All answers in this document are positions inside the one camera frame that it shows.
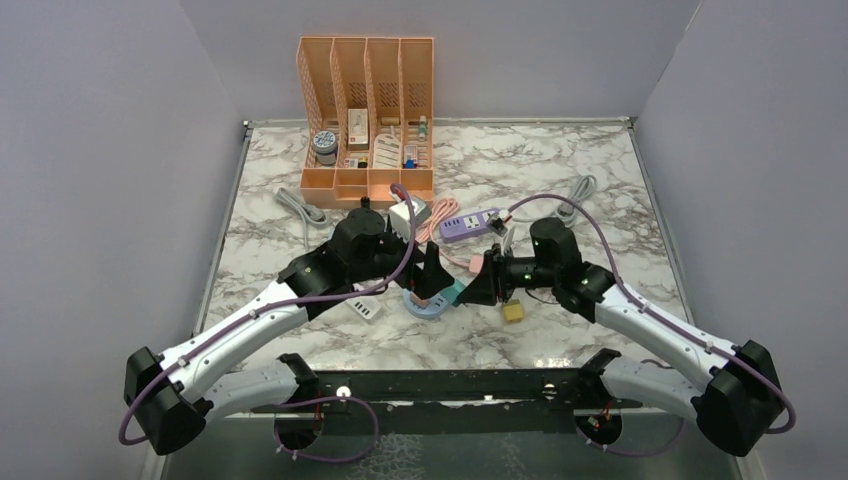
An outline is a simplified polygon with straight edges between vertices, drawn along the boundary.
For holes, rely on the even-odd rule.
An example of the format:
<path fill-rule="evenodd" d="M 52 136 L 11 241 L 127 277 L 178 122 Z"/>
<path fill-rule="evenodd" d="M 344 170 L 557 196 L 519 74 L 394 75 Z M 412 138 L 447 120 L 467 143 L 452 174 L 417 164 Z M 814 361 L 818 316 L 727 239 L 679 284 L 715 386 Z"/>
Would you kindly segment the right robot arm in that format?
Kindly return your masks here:
<path fill-rule="evenodd" d="M 583 260 L 574 232 L 546 218 L 529 228 L 530 257 L 496 244 L 485 252 L 460 304 L 494 306 L 517 289 L 547 289 L 565 310 L 614 330 L 665 361 L 651 369 L 611 354 L 577 380 L 579 398 L 600 407 L 634 400 L 694 423 L 714 446 L 748 455 L 785 410 L 769 350 L 716 337 L 649 305 L 614 272 Z"/>

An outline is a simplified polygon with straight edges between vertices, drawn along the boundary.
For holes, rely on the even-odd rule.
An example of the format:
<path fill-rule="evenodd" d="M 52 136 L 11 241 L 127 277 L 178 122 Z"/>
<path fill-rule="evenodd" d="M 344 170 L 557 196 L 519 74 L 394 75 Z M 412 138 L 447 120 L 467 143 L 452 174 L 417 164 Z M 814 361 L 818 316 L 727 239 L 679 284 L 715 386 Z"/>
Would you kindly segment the teal plug adapter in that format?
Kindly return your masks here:
<path fill-rule="evenodd" d="M 440 295 L 452 306 L 457 307 L 459 302 L 459 296 L 466 288 L 465 284 L 460 280 L 455 279 L 453 284 L 440 292 Z"/>

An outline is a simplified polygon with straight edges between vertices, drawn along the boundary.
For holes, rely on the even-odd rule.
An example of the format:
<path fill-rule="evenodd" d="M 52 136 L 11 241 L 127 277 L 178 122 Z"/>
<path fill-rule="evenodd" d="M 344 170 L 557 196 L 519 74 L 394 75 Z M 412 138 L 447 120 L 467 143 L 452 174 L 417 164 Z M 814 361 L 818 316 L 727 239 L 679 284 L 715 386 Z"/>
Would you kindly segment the yellow plug adapter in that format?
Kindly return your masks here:
<path fill-rule="evenodd" d="M 520 300 L 512 299 L 502 305 L 502 318 L 506 324 L 519 323 L 525 318 L 525 311 Z"/>

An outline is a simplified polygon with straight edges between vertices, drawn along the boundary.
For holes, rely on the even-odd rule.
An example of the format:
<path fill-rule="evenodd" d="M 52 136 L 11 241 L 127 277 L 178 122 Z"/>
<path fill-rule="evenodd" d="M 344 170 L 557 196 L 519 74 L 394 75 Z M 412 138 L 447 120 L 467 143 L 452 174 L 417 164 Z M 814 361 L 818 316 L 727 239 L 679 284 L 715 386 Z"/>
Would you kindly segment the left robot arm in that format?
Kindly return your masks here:
<path fill-rule="evenodd" d="M 356 284 L 372 287 L 355 290 Z M 118 438 L 130 446 L 147 442 L 159 455 L 192 442 L 223 404 L 212 390 L 232 367 L 272 339 L 390 283 L 429 299 L 453 286 L 438 246 L 424 250 L 390 221 L 365 207 L 351 210 L 330 238 L 293 259 L 257 297 L 212 330 L 155 353 L 148 347 L 127 359 L 124 400 L 128 411 Z"/>

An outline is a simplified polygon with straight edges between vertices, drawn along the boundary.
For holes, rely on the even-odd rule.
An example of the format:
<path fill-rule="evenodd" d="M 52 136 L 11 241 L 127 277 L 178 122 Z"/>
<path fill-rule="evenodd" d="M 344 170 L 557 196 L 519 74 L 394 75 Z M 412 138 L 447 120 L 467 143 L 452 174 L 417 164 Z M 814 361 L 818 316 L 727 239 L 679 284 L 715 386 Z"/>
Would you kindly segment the pink plug adapter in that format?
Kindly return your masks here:
<path fill-rule="evenodd" d="M 429 301 L 426 299 L 421 299 L 415 293 L 409 292 L 410 301 L 418 306 L 419 308 L 426 308 L 429 305 Z"/>

